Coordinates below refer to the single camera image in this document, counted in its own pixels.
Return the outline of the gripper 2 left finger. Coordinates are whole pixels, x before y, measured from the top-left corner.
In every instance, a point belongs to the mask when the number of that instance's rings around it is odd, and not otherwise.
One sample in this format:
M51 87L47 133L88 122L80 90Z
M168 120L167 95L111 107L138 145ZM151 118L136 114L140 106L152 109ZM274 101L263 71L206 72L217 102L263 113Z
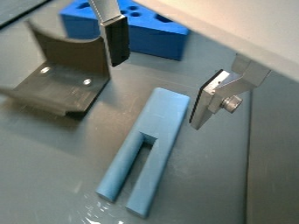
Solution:
M104 39L110 65L116 67L130 57L127 17L120 13L118 0L88 0L98 17L100 36Z

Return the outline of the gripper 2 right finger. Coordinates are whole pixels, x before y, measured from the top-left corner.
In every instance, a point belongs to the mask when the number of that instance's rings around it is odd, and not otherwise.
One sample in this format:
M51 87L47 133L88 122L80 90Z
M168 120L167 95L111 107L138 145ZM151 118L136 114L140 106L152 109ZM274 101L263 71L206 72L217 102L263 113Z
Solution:
M190 124L198 130L221 109L234 113L242 103L239 94L255 89L270 75L271 69L238 54L231 72L221 69L202 85Z

